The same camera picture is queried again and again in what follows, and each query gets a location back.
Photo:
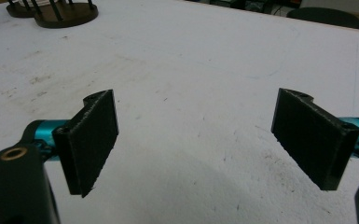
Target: textured pad surface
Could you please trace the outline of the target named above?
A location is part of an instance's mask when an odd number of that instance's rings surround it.
[[[53,132],[71,194],[85,197],[92,189],[118,135],[113,92],[84,99],[85,106]]]
[[[336,190],[359,136],[312,102],[307,94],[280,89],[272,132],[298,166],[322,190]]]

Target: round black base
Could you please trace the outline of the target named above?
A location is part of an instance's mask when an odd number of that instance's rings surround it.
[[[323,24],[343,26],[359,29],[359,19],[348,12],[323,8],[323,7],[302,7],[287,13],[287,18],[314,21]]]
[[[36,23],[45,28],[66,28],[84,24],[92,21],[98,16],[98,8],[95,5],[90,9],[88,3],[56,4],[61,14],[62,20],[59,21],[52,7],[44,7],[42,14],[35,14]]]
[[[32,18],[35,14],[35,11],[31,8],[29,11],[20,5],[19,2],[7,6],[7,12],[10,16],[15,18]]]

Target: screw hole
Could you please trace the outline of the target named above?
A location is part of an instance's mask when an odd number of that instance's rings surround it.
[[[15,148],[12,148],[12,149],[4,152],[4,154],[2,154],[2,156],[1,156],[1,160],[2,161],[13,161],[13,160],[16,160],[16,159],[22,157],[23,155],[25,155],[25,153],[27,153],[27,148],[15,147]]]

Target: black rubber pad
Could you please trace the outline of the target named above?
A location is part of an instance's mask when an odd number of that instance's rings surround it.
[[[336,190],[359,136],[298,91],[280,89],[272,132],[298,166],[322,190]]]
[[[113,91],[85,98],[84,107],[53,137],[71,194],[85,197],[91,191],[113,148],[117,115]]]

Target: scuffed white surface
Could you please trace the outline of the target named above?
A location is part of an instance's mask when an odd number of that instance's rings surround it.
[[[320,191],[269,131],[280,87],[359,116],[359,31],[170,0],[95,1],[61,30],[0,5],[0,149],[114,89],[120,135],[95,189],[46,167],[62,223],[355,223],[359,160]]]

